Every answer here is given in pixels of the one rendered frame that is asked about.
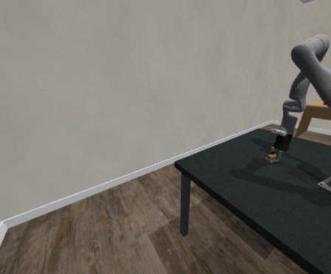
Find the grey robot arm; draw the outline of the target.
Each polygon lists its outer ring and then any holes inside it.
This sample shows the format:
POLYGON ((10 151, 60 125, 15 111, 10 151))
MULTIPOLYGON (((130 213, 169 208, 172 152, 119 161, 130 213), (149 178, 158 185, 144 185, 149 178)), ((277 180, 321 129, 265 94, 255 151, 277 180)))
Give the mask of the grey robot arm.
POLYGON ((306 109, 306 94, 310 83, 324 104, 331 108, 331 70, 321 64, 329 46, 330 39, 326 35, 316 35, 292 49, 291 58, 301 71, 291 86, 290 99, 284 101, 282 105, 281 125, 296 126, 298 118, 288 112, 301 113, 306 109))

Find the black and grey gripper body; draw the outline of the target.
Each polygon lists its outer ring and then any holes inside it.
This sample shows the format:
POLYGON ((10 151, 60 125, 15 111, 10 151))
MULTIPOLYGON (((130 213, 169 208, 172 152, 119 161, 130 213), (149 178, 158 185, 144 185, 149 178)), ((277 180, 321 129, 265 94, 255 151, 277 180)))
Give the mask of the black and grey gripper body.
POLYGON ((274 142, 274 147, 281 151, 288 151, 294 130, 295 127, 287 127, 283 125, 280 125, 278 130, 271 129, 271 133, 277 134, 277 140, 274 142))

